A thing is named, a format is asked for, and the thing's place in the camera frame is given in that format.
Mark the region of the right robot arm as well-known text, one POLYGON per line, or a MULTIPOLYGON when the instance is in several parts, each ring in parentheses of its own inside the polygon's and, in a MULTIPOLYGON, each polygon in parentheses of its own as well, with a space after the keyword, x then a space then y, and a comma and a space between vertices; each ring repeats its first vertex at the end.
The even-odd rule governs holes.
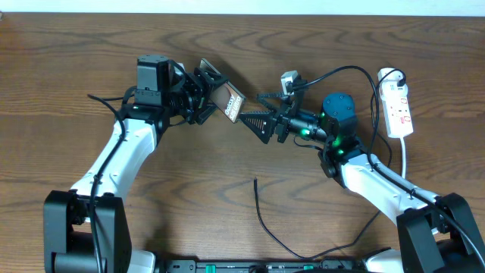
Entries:
POLYGON ((351 96, 332 93, 320 114, 300 109, 301 98, 239 116, 258 138, 279 142, 293 134, 318 150, 321 167, 341 187, 364 197, 397 227, 399 248, 357 263, 367 272, 482 272, 484 242, 467 201, 424 190, 385 166, 356 135, 351 96))

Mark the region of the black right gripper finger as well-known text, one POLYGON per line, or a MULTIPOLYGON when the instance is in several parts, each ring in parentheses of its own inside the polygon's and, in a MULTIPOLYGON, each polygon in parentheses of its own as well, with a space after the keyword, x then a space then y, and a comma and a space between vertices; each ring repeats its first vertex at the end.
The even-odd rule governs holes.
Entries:
POLYGON ((285 111, 291 106, 291 96, 285 93, 259 93, 257 101, 270 111, 285 111), (269 99, 279 99, 280 105, 276 106, 269 102, 269 99))
POLYGON ((264 144, 268 144, 277 126, 277 113, 274 111, 253 111, 241 113, 239 119, 264 144))

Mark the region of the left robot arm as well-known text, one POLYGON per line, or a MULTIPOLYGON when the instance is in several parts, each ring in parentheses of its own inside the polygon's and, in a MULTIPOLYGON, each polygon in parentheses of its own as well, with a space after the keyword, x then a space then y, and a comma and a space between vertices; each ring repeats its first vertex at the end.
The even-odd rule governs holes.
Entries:
POLYGON ((171 118, 203 124, 216 110, 211 94, 227 83, 204 61, 192 72, 163 55, 141 55, 136 85, 120 98, 112 135, 89 170, 68 190, 53 190, 43 206, 47 272, 160 272, 147 250, 133 248, 124 203, 143 162, 158 147, 171 118))

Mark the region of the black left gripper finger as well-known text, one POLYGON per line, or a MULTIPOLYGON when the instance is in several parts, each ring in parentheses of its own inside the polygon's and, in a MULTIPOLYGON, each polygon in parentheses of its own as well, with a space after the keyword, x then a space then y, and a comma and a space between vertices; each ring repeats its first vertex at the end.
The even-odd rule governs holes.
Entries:
POLYGON ((215 89, 224 85, 228 81, 228 77, 224 74, 209 71, 200 67, 194 69, 196 79, 202 85, 202 94, 210 95, 215 89))
POLYGON ((204 124, 216 110, 218 110, 218 107, 214 103, 208 103, 195 116, 195 122, 198 125, 204 124))

